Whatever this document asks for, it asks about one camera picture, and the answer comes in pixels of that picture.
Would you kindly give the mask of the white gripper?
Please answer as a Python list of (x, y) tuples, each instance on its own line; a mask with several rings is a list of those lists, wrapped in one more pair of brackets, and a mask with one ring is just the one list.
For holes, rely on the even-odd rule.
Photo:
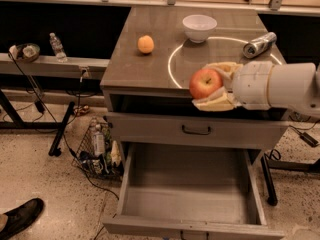
[[(236, 62), (215, 62), (206, 68), (216, 70), (223, 80), (223, 86), (206, 98), (193, 99), (193, 105), (200, 111), (224, 112), (240, 106), (247, 110), (268, 110), (268, 82), (273, 63), (252, 61), (243, 66)], [(232, 87), (232, 93), (226, 88)]]

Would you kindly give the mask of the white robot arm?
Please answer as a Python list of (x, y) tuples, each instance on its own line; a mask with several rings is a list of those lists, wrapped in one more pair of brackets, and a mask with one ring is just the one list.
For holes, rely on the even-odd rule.
[(192, 100), (201, 111), (283, 108), (320, 117), (320, 79), (313, 63), (221, 62), (207, 64), (206, 69), (218, 73), (222, 86), (205, 98)]

